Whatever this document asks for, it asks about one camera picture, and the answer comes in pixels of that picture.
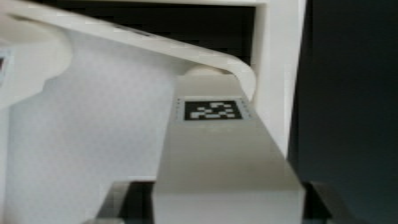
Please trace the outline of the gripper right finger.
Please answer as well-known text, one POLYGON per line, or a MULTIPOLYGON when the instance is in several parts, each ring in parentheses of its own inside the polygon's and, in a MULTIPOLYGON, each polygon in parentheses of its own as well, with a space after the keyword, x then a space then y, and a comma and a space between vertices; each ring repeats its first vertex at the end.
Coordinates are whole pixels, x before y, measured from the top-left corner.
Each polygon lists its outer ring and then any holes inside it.
POLYGON ((322 182, 310 183, 308 218, 317 224, 347 224, 351 211, 336 189, 322 182))

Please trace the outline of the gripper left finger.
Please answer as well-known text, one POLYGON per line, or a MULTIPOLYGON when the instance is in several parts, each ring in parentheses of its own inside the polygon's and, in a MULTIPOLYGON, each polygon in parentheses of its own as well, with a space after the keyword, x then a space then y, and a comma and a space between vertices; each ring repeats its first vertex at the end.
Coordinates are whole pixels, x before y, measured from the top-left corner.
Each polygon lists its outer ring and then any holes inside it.
POLYGON ((123 204, 129 193, 129 182, 114 182, 97 216, 88 220, 88 224, 127 224, 121 218, 123 204))

